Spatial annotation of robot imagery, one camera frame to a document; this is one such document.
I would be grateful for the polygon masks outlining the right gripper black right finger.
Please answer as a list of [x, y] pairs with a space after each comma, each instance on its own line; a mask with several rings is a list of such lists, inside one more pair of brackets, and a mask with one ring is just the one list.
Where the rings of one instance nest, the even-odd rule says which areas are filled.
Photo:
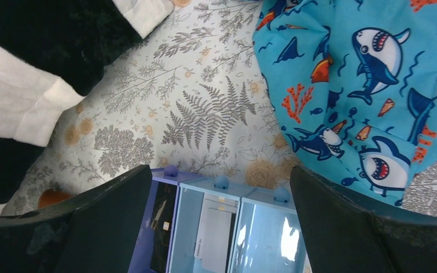
[[291, 193], [313, 272], [437, 272], [437, 217], [295, 166]]

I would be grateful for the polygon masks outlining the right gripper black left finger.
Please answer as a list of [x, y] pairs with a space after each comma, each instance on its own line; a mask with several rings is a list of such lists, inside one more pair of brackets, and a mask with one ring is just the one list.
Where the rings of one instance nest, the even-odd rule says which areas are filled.
[[127, 272], [152, 173], [137, 166], [79, 195], [0, 217], [0, 272]]

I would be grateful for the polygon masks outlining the black card in purple slot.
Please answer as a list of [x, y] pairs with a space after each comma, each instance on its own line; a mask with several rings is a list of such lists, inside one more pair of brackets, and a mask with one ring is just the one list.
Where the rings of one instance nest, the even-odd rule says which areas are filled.
[[154, 232], [150, 267], [155, 272], [167, 269], [176, 192], [176, 185], [158, 182], [150, 225]]

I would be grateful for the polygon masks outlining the purple blue card organizer box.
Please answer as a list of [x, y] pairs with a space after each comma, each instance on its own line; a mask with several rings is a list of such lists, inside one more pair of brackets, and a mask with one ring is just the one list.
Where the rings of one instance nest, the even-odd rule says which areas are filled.
[[311, 272], [288, 189], [175, 166], [151, 173], [130, 272]]

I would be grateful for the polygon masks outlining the white card in middle slot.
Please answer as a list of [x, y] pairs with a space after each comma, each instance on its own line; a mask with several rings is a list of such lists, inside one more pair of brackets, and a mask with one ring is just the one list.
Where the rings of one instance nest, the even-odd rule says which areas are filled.
[[237, 211], [236, 200], [204, 195], [194, 251], [202, 270], [227, 272]]

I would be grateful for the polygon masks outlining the blue shark print cloth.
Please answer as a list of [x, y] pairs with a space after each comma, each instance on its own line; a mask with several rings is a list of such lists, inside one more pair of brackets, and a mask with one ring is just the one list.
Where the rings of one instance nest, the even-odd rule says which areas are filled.
[[437, 161], [437, 1], [264, 1], [253, 42], [300, 161], [400, 206]]

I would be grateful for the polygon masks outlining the floral patterned table mat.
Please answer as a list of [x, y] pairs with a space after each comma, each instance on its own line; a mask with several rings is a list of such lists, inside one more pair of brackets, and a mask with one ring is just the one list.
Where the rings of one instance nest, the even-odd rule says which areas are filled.
[[[48, 189], [81, 193], [139, 164], [287, 186], [303, 163], [282, 134], [255, 54], [263, 2], [176, 1], [159, 29], [61, 116], [4, 214], [34, 210]], [[437, 161], [413, 177], [400, 207], [437, 216]]]

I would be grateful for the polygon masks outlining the black white checkered blanket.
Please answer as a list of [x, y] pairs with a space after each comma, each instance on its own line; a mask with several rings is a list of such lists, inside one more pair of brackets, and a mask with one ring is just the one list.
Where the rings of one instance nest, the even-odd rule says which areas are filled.
[[0, 215], [62, 113], [174, 8], [173, 1], [0, 1]]

